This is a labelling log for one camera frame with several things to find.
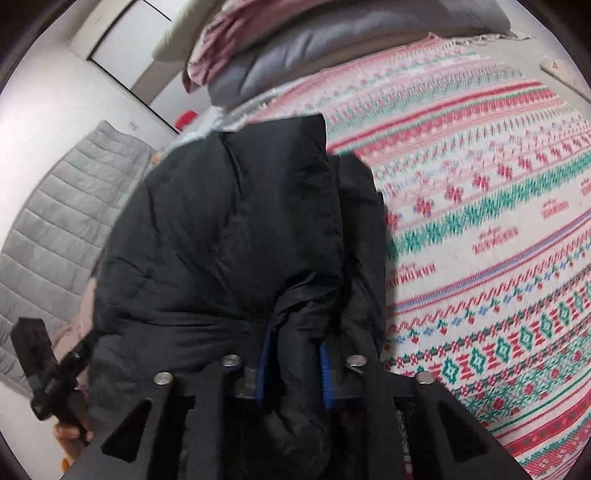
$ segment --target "floor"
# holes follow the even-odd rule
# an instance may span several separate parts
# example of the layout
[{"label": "floor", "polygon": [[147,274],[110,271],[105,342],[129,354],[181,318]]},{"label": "floor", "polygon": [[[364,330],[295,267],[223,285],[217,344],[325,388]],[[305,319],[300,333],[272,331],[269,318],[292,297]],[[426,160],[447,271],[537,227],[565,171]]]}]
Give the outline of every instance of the floor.
[{"label": "floor", "polygon": [[[43,175],[72,145],[107,120],[156,149],[172,130],[67,42],[98,0],[78,0],[44,33],[0,95],[0,245]],[[0,431],[32,480],[56,480],[63,457],[52,421],[39,422],[28,401],[0,382]]]}]

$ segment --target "patterned blanket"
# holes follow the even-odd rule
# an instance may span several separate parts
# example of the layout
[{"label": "patterned blanket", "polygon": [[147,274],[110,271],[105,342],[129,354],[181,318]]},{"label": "patterned blanket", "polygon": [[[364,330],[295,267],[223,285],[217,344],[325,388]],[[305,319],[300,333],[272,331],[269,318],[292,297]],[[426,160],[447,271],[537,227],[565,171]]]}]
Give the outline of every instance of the patterned blanket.
[{"label": "patterned blanket", "polygon": [[385,196],[384,365],[430,370],[535,479],[591,434],[591,124],[428,39],[323,71],[249,121],[324,114]]}]

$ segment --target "black metal frame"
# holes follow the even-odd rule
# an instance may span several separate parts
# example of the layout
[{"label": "black metal frame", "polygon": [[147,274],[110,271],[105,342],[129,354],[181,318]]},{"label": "black metal frame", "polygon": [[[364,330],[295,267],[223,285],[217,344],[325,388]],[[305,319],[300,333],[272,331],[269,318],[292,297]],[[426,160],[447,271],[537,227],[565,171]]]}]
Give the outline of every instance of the black metal frame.
[{"label": "black metal frame", "polygon": [[[34,390],[33,412],[39,419],[55,414],[60,421],[73,420],[68,399],[76,376],[88,365],[98,336],[89,334],[58,364],[48,348],[49,338],[40,319],[20,319],[12,333],[17,356]],[[415,378],[391,374],[362,356],[344,361],[338,344],[326,342],[332,408],[347,409],[365,403],[368,412],[367,478],[403,480],[404,451],[397,428],[397,409],[405,418],[415,480],[528,480],[530,477],[495,438],[429,372]],[[212,362],[193,383],[194,408],[187,418],[191,432],[188,479],[223,478],[222,444],[224,405],[233,401],[256,402],[255,373],[239,359]],[[379,394],[375,395],[378,386]],[[167,420],[172,403],[178,405],[187,390],[167,372],[138,388],[134,398],[94,438],[64,480],[148,480],[162,478],[170,461],[161,454],[161,439],[170,429]],[[377,412],[386,416],[371,419]],[[175,429],[184,431],[184,423]],[[172,452],[173,457],[180,454]]]}]

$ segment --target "green pattern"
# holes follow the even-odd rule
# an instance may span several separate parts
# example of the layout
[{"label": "green pattern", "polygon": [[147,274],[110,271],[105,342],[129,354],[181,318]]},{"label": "green pattern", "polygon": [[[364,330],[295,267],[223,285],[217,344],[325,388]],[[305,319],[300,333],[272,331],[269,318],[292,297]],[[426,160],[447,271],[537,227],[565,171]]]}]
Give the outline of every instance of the green pattern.
[{"label": "green pattern", "polygon": [[511,353],[511,345],[509,345],[503,337],[499,337],[496,343],[496,354],[505,363],[509,361],[509,354]]},{"label": "green pattern", "polygon": [[442,243],[450,236],[461,235],[468,228],[481,226],[506,210],[514,210],[533,197],[539,197],[570,182],[590,167],[591,152],[586,152],[576,160],[528,178],[477,203],[467,205],[462,210],[450,212],[440,220],[397,235],[388,241],[388,259],[395,261],[402,255],[416,254],[430,245]]},{"label": "green pattern", "polygon": [[519,331],[519,343],[528,351],[531,351],[531,347],[534,340],[534,334],[530,332],[529,328],[523,326]]},{"label": "green pattern", "polygon": [[470,358],[470,366],[479,374],[482,375],[484,372],[484,365],[486,357],[482,355],[478,348],[472,350],[472,357]]},{"label": "green pattern", "polygon": [[554,325],[552,324],[552,320],[550,320],[545,313],[542,315],[540,330],[546,335],[546,337],[549,339],[552,338]]},{"label": "green pattern", "polygon": [[542,458],[543,456],[547,455],[550,452],[555,452],[557,450],[559,450],[563,445],[565,444],[569,444],[573,441],[573,438],[575,436],[580,436],[581,435],[581,431],[583,431],[584,427],[591,421],[591,413],[588,414],[575,428],[572,432],[570,432],[568,435],[565,435],[564,437],[562,437],[560,440],[558,440],[557,442],[552,442],[549,445],[547,445],[546,447],[542,448],[541,450],[538,450],[537,452],[535,452],[533,455],[525,458],[524,460],[520,461],[521,466],[527,466],[532,462],[535,462],[536,460],[538,460],[539,458]]},{"label": "green pattern", "polygon": [[[523,369],[508,380],[500,378],[494,385],[483,387],[480,393],[459,397],[461,402],[476,413],[479,421],[496,423],[503,417],[512,416],[515,416],[515,421],[519,421],[516,416],[519,412],[525,411],[540,398],[552,395],[565,383],[575,383],[575,378],[589,374],[585,359],[591,355],[591,342],[586,328],[587,324],[581,325],[581,333],[575,332],[565,345],[556,345],[552,356],[543,360],[541,371],[536,368]],[[504,399],[500,408],[498,404],[493,406],[498,398]]]},{"label": "green pattern", "polygon": [[570,323],[570,309],[564,304],[563,301],[561,301],[558,304],[558,318],[566,326],[569,325],[569,323]]},{"label": "green pattern", "polygon": [[458,367],[451,358],[445,359],[445,365],[443,366],[443,371],[441,374],[447,378],[447,381],[453,385],[457,381],[457,374],[460,371],[460,367]]}]

